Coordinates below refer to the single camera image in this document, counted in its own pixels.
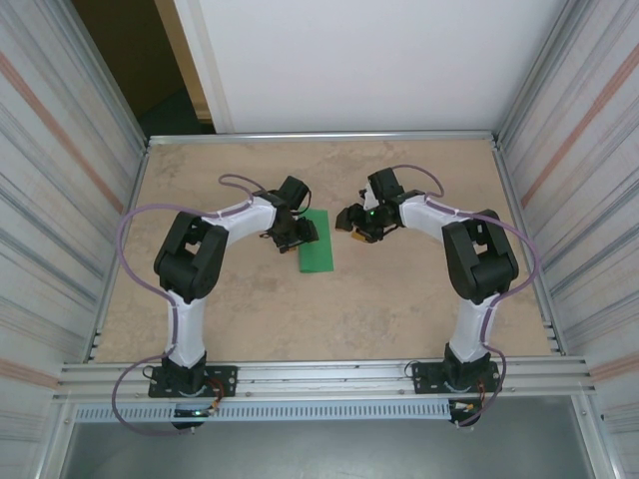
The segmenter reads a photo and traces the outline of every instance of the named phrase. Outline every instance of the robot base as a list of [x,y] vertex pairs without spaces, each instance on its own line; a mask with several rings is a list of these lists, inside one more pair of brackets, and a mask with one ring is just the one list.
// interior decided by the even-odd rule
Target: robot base
[[217,397],[212,381],[222,383],[224,397],[236,395],[238,383],[237,366],[207,365],[205,354],[193,367],[179,366],[168,357],[162,360],[161,366],[152,367],[149,397]]
[[473,362],[460,362],[448,344],[442,362],[415,362],[410,367],[415,394],[479,393],[480,383],[485,392],[494,392],[499,383],[499,370],[490,361],[490,353]]

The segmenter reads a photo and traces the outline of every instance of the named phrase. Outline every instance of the corrugated metal wall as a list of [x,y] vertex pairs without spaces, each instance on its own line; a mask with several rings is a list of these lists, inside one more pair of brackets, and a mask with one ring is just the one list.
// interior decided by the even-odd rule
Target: corrugated metal wall
[[639,2],[585,2],[503,142],[570,353],[639,475]]
[[0,2],[0,476],[83,359],[144,143],[64,1]]

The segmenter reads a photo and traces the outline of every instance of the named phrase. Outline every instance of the white panel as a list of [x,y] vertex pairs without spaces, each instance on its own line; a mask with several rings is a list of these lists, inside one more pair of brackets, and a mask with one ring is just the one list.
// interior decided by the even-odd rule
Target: white panel
[[221,133],[493,129],[563,0],[176,0]]
[[[176,416],[176,410],[202,410],[211,402],[202,404],[125,404],[120,414],[135,422],[192,422],[193,417]],[[366,419],[450,419],[448,399],[395,400],[326,400],[326,401],[260,401],[227,402],[220,404],[215,414],[201,417],[203,421],[336,421]],[[76,415],[77,423],[116,422],[111,404],[82,404]]]

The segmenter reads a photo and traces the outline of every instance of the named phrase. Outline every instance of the metal sheet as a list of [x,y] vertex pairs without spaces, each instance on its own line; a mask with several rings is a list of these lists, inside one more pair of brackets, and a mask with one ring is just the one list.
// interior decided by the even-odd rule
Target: metal sheet
[[566,1],[546,43],[535,60],[530,73],[528,73],[524,85],[497,130],[499,143],[503,144],[504,147],[509,147],[510,140],[520,127],[541,86],[552,74],[565,54],[566,45],[580,19],[584,14],[591,11],[597,3],[594,0]]
[[473,431],[419,420],[239,422],[163,439],[137,436],[117,424],[78,424],[62,477],[594,476],[571,400],[562,397],[503,400]]

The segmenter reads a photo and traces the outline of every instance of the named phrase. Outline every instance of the floor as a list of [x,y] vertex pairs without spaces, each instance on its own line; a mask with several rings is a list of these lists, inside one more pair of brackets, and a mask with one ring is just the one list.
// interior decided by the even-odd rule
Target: floor
[[594,476],[570,398],[537,397],[500,399],[473,431],[443,420],[231,422],[205,424],[193,436],[158,438],[116,423],[78,424],[61,477]]
[[196,117],[186,88],[179,90],[142,115],[138,122],[146,137],[152,135],[201,135],[214,133]]
[[[331,221],[358,200],[367,175],[416,163],[446,186],[445,202],[496,210],[510,222],[486,141],[322,142],[157,146],[151,151],[138,205],[175,203],[214,211],[243,200],[217,184],[222,173],[250,176],[276,188],[287,175],[313,191],[314,208]],[[408,189],[426,177],[398,173]],[[153,260],[175,217],[149,212],[132,224],[126,254],[132,268],[157,283]],[[205,345],[212,361],[350,360],[441,357],[456,321],[442,246],[409,230],[365,244],[331,233],[334,272],[302,274],[295,253],[278,254],[270,239],[246,238],[229,248],[210,295]],[[515,247],[525,278],[521,250]],[[163,300],[118,274],[96,360],[131,362],[158,354],[167,341]],[[500,306],[492,342],[508,355],[549,353],[532,289]]]

